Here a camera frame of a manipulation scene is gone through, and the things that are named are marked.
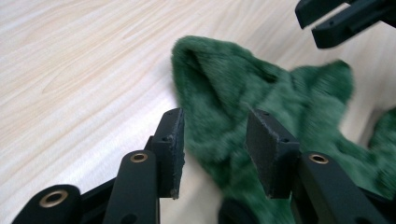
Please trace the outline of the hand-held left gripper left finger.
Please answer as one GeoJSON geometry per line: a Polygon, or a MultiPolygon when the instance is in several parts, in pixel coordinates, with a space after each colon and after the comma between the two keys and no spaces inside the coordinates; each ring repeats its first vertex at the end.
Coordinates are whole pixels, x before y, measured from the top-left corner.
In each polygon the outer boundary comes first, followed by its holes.
{"type": "Polygon", "coordinates": [[[159,197],[178,199],[185,164],[182,108],[174,108],[163,114],[155,134],[148,139],[145,149],[156,156],[159,197]]]}

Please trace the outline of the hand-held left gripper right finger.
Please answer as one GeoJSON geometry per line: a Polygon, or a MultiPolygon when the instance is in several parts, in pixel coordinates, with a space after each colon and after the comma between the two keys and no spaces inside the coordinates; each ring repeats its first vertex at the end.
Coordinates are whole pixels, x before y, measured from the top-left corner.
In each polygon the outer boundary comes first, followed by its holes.
{"type": "Polygon", "coordinates": [[[268,198],[289,198],[299,146],[298,140],[270,113],[260,109],[249,112],[246,149],[268,198]]]}

